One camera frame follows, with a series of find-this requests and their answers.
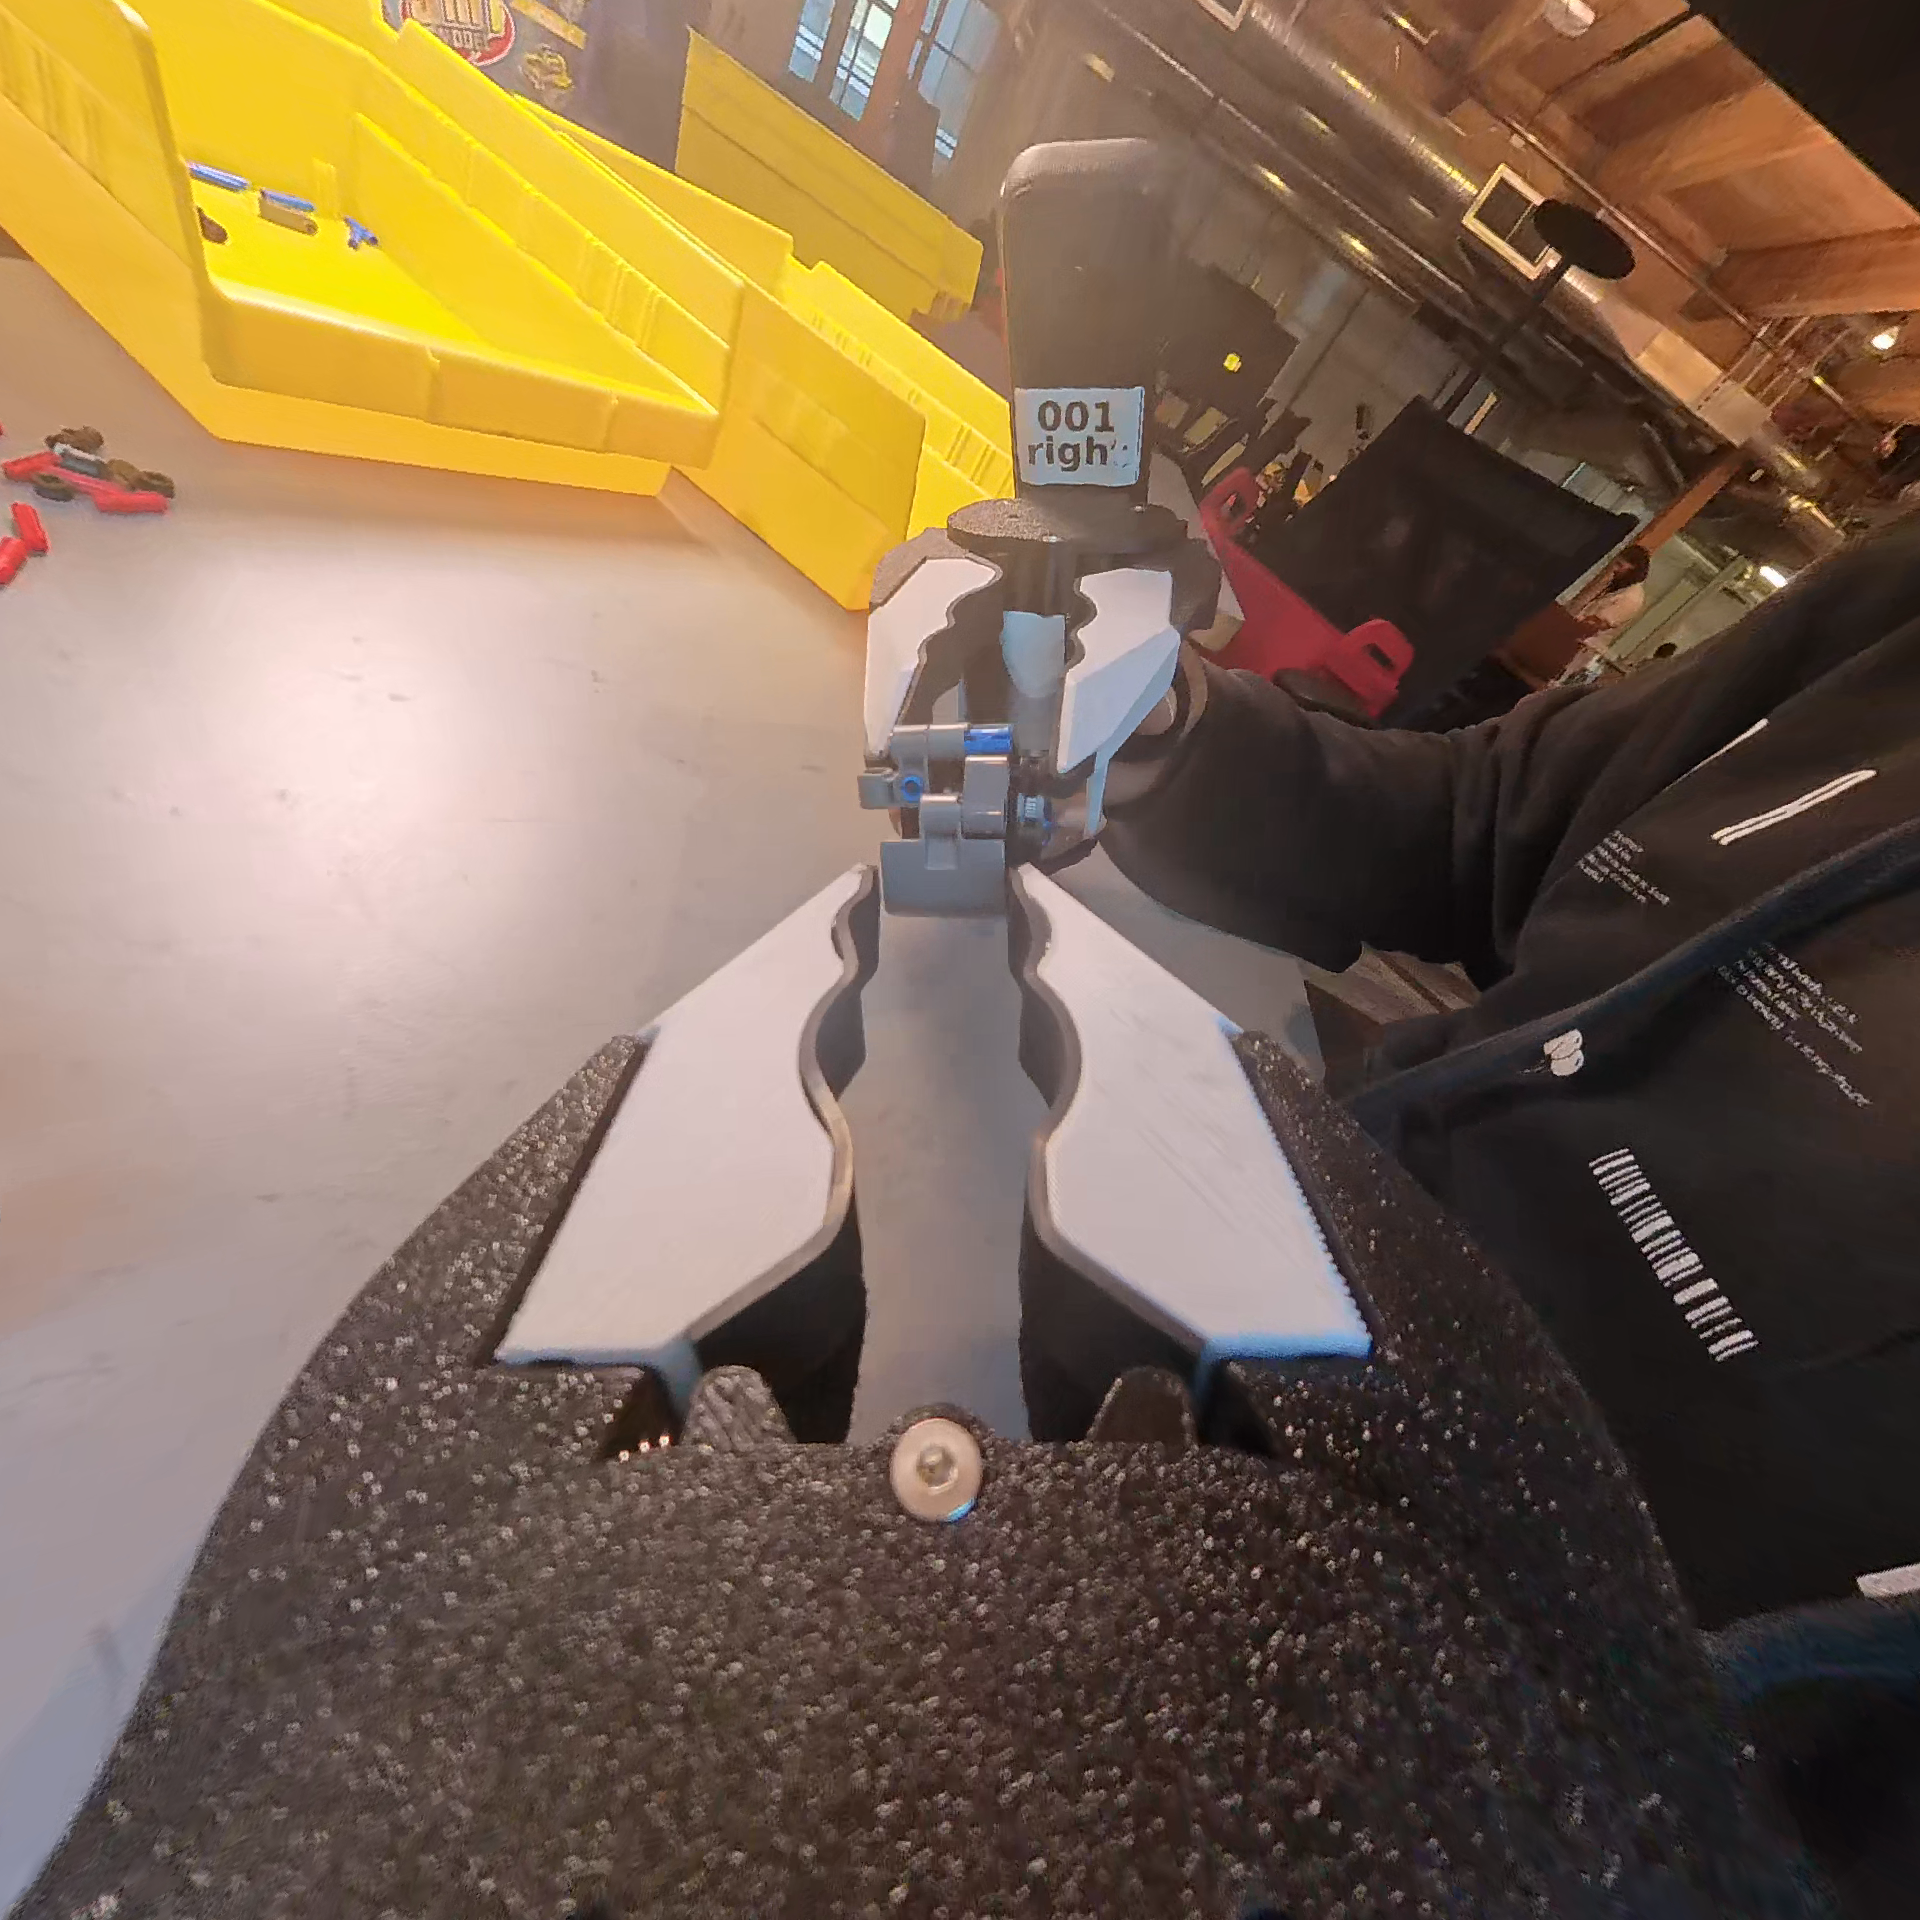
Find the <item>pile of small brick parts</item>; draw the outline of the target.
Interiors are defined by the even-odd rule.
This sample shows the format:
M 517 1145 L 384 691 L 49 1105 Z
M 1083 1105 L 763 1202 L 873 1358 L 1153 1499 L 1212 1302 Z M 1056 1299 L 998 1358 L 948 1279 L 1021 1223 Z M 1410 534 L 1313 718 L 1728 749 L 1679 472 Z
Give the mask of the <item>pile of small brick parts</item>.
M 170 517 L 177 485 L 150 467 L 109 454 L 103 433 L 88 425 L 49 433 L 41 445 L 3 454 L 3 588 L 26 565 L 53 556 L 44 510 L 88 505 L 99 517 Z

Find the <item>person's right forearm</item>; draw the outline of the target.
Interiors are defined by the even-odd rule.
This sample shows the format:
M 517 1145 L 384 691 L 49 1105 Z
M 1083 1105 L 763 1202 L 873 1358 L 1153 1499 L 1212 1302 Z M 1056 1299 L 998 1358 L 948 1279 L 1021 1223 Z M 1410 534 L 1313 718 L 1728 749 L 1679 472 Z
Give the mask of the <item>person's right forearm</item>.
M 1341 972 L 1364 948 L 1502 981 L 1547 868 L 1642 726 L 1626 687 L 1377 733 L 1177 651 L 1089 844 L 1169 911 Z

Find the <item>paned window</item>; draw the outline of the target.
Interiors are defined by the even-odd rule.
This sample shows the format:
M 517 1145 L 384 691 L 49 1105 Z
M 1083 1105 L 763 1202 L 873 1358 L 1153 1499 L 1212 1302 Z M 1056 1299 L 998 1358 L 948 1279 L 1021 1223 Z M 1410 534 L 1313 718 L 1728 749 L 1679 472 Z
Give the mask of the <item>paned window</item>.
M 877 81 L 897 5 L 801 5 L 779 80 L 857 121 Z
M 996 5 L 928 5 L 912 55 L 912 85 L 935 112 L 938 174 L 956 156 L 996 44 Z

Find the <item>grey brick wheel assembly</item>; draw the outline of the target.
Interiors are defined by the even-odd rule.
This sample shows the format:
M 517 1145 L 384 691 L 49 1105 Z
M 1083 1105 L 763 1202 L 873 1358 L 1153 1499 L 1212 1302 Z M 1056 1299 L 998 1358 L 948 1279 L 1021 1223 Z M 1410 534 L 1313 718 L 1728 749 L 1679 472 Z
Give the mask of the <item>grey brick wheel assembly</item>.
M 857 774 L 857 804 L 897 819 L 880 846 L 880 908 L 902 917 L 992 917 L 1010 867 L 1051 829 L 1040 760 L 1013 726 L 903 726 Z

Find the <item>blue robot kit box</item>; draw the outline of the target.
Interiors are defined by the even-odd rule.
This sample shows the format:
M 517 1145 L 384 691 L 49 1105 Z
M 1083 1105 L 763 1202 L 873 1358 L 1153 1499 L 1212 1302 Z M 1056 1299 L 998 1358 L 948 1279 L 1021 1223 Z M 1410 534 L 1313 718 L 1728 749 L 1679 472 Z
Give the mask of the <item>blue robot kit box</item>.
M 702 5 L 384 5 L 509 91 L 570 119 L 676 119 Z

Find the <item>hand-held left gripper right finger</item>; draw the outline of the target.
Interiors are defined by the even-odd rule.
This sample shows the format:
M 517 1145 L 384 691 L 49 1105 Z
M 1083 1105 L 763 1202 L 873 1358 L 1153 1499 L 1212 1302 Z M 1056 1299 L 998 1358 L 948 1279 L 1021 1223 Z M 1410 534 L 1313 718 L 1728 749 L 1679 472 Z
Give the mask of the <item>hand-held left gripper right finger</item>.
M 1371 1327 L 1239 1059 L 1244 1028 L 1035 868 L 1010 879 L 1020 1060 L 1044 1096 L 1020 1264 L 1029 1407 L 1136 1368 L 1369 1362 Z

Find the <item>yellow plastic bin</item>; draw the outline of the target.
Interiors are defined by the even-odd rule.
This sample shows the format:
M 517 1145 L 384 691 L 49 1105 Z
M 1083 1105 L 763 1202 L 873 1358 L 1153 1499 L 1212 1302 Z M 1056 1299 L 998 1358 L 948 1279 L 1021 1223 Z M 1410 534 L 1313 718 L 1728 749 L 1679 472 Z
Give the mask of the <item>yellow plastic bin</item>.
M 684 48 L 676 174 L 902 321 L 974 308 L 978 241 L 706 37 Z
M 889 548 L 1013 494 L 1010 407 L 786 232 L 504 91 L 419 22 L 370 8 L 372 54 L 467 140 L 455 192 L 527 246 L 595 321 L 715 407 L 684 478 L 835 605 Z
M 659 494 L 715 439 L 684 355 L 629 346 L 474 213 L 467 156 L 372 54 L 370 5 L 3 5 L 3 230 L 211 433 Z M 257 219 L 257 189 L 319 232 Z

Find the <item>grey desk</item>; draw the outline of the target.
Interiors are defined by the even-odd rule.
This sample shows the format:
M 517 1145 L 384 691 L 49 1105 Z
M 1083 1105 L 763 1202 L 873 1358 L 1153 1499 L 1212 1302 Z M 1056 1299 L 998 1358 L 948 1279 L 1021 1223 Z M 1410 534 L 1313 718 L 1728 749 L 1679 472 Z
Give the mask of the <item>grey desk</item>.
M 3 258 L 3 1907 L 257 1430 L 609 1039 L 877 846 L 861 614 L 662 500 L 209 439 Z

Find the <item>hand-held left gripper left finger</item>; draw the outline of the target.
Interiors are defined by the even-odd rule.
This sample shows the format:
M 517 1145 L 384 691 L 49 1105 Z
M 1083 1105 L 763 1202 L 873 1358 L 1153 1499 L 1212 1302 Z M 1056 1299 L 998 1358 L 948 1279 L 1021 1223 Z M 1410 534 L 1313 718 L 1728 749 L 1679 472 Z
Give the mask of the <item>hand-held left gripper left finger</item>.
M 684 1407 L 805 1377 L 865 1329 L 852 1130 L 877 873 L 852 867 L 641 1032 L 505 1314 L 496 1364 L 644 1368 Z

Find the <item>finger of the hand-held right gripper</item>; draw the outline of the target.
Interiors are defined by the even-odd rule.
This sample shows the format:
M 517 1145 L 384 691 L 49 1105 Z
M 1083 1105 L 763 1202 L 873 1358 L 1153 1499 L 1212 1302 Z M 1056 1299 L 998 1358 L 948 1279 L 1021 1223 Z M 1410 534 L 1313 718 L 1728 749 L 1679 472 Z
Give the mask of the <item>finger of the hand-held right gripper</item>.
M 1183 633 L 1173 621 L 1173 572 L 1118 565 L 1081 574 L 1078 619 L 1051 733 L 1051 774 L 1083 804 L 1081 837 L 1104 825 L 1107 774 L 1148 709 L 1173 690 Z
M 998 640 L 1002 572 L 974 556 L 902 556 L 880 567 L 865 638 L 865 751 L 928 726 Z

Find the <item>red chair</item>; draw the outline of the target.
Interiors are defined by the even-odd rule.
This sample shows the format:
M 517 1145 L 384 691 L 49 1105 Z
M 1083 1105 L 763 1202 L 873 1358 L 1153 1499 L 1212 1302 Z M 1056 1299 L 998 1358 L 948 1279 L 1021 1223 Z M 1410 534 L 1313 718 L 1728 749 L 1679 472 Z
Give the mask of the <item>red chair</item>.
M 1235 467 L 1199 500 L 1220 590 L 1235 598 L 1239 621 L 1212 653 L 1214 664 L 1291 687 L 1346 718 L 1381 723 L 1413 664 L 1410 640 L 1384 619 L 1341 630 L 1313 612 L 1239 543 L 1257 505 L 1261 486 L 1249 467 Z

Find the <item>person's black hoodie torso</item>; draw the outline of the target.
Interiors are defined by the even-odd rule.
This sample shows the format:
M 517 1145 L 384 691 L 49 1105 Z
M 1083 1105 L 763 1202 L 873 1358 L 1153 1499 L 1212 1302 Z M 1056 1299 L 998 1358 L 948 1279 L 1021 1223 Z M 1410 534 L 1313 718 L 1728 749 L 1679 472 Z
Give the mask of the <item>person's black hoodie torso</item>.
M 1915 517 L 1736 633 L 1476 733 L 1358 733 L 1335 875 L 1482 995 L 1354 1117 L 1520 1284 L 1849 1916 L 1915 1916 Z

